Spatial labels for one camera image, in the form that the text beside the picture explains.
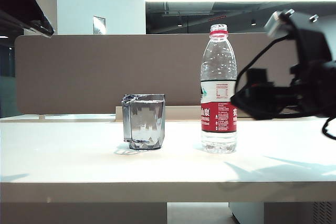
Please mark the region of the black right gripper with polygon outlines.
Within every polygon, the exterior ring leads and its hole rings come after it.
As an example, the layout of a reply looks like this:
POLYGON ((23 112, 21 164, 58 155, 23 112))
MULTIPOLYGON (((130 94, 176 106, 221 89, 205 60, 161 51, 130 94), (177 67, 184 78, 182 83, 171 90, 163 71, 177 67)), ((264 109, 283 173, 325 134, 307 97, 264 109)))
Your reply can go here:
MULTIPOLYGON (((291 68, 292 81, 306 113, 335 117, 335 54, 328 31, 320 26, 317 15, 293 13, 288 17, 291 35, 296 42, 298 64, 291 68)), ((247 85, 237 91, 231 103, 256 120, 291 119, 301 112, 282 113, 287 107, 297 109, 298 99, 290 87, 274 87, 267 69, 247 70, 247 85)))

